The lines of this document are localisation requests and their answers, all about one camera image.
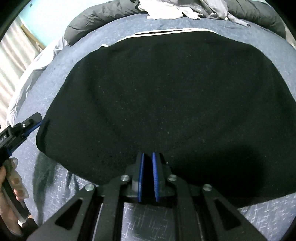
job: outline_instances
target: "pile of clothes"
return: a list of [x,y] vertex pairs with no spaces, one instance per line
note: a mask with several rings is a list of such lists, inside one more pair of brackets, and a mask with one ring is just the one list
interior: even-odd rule
[[230,20],[250,27],[255,23],[286,38],[281,17],[268,4],[252,0],[113,0],[84,10],[67,27],[64,38],[75,44],[91,31],[129,15],[147,12],[147,18],[176,19],[186,15],[192,19]]

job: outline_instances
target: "gray pillow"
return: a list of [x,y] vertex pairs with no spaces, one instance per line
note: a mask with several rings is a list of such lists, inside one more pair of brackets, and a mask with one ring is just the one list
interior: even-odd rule
[[113,20],[142,12],[138,5],[139,1],[136,0],[113,0],[92,6],[71,21],[64,38],[68,45],[73,45],[88,33]]
[[281,17],[269,5],[250,0],[225,0],[225,2],[228,12],[233,16],[258,24],[286,38],[286,30]]

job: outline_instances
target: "white sheet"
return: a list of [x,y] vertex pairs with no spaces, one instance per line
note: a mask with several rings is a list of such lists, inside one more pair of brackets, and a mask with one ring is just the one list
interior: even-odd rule
[[52,62],[57,54],[67,45],[67,41],[62,36],[59,39],[52,41],[28,66],[26,71],[22,74],[19,84],[15,88],[15,92],[10,100],[6,123],[13,126],[15,118],[22,104],[24,103],[29,90],[35,84],[40,76],[40,72]]

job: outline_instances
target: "human hand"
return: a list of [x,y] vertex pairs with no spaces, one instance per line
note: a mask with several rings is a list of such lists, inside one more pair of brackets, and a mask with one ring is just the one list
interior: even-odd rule
[[6,198],[2,192],[2,183],[4,182],[6,175],[7,175],[7,180],[9,181],[11,186],[14,188],[14,193],[16,195],[17,200],[22,201],[25,198],[28,198],[29,195],[26,188],[22,184],[22,179],[20,175],[15,171],[15,168],[17,167],[17,159],[10,158],[8,160],[8,165],[12,167],[10,170],[10,173],[6,172],[6,169],[4,166],[0,167],[0,215],[4,223],[6,224],[7,228],[11,232],[17,235],[21,235],[22,231],[20,226],[17,223],[18,218],[16,217],[13,210],[7,203]]

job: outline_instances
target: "triangular cutout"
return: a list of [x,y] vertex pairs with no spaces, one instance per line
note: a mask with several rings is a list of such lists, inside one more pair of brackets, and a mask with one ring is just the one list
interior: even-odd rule
[[241,222],[237,219],[237,217],[234,216],[233,213],[229,211],[220,200],[216,199],[215,205],[219,212],[219,215],[223,224],[223,228],[226,231],[241,225]]
[[75,203],[71,205],[71,207],[68,208],[67,211],[65,211],[55,222],[56,225],[65,228],[67,230],[70,230],[73,227],[73,224],[75,222],[76,216],[79,212],[79,209],[81,207],[82,200],[78,199]]

